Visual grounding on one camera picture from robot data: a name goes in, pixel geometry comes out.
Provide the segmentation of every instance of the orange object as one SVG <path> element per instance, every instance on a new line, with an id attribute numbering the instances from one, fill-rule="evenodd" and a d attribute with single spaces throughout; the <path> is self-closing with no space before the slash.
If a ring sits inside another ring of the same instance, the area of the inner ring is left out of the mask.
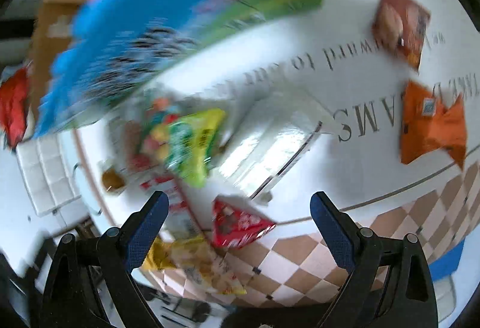
<path id="1" fill-rule="evenodd" d="M 447 109 L 427 88 L 409 81 L 403 98 L 402 129 L 400 150 L 403 164 L 409 164 L 425 153 L 443 148 L 463 169 L 467 126 L 462 94 Z"/>
<path id="2" fill-rule="evenodd" d="M 0 126 L 4 129 L 8 145 L 12 149 L 15 149 L 25 135 L 27 97 L 27 68 L 21 68 L 0 86 Z"/>

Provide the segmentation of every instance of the metal screw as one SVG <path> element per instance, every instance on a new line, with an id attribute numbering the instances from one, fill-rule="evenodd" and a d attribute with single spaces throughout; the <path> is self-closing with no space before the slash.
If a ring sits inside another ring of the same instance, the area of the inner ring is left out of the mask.
<path id="1" fill-rule="evenodd" d="M 372 237 L 374 235 L 374 232 L 369 227 L 363 227 L 362 229 L 360 229 L 360 234 L 363 237 Z"/>
<path id="2" fill-rule="evenodd" d="M 72 240 L 74 239 L 74 236 L 70 233 L 66 234 L 65 236 L 63 236 L 60 241 L 63 242 L 64 244 L 68 244 L 69 242 L 71 242 Z"/>
<path id="3" fill-rule="evenodd" d="M 106 232 L 106 235 L 108 237 L 116 237 L 118 236 L 120 233 L 120 229 L 118 229 L 117 227 L 111 227 L 107 232 Z"/>
<path id="4" fill-rule="evenodd" d="M 406 235 L 406 239 L 411 242 L 412 244 L 416 243 L 419 239 L 413 233 L 409 233 Z"/>

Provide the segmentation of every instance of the checkered pattern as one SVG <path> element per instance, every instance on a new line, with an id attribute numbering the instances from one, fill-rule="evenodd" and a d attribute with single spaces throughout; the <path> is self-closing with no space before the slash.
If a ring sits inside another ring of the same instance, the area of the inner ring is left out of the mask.
<path id="1" fill-rule="evenodd" d="M 383 213 L 360 226 L 379 236 L 402 239 L 415 233 L 429 263 L 456 246 L 480 221 L 478 163 L 450 180 L 441 191 Z M 287 239 L 259 239 L 239 250 L 218 251 L 245 286 L 241 296 L 206 294 L 181 270 L 151 273 L 162 291 L 224 305 L 281 307 L 331 301 L 347 279 L 320 233 Z M 386 267 L 379 268 L 372 289 L 381 288 Z"/>

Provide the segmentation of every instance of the red candy bag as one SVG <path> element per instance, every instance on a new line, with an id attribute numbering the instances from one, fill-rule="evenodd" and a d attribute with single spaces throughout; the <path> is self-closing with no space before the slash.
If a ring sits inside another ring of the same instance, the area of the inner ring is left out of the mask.
<path id="1" fill-rule="evenodd" d="M 215 247 L 242 248 L 270 232 L 276 224 L 215 199 L 212 244 Z"/>

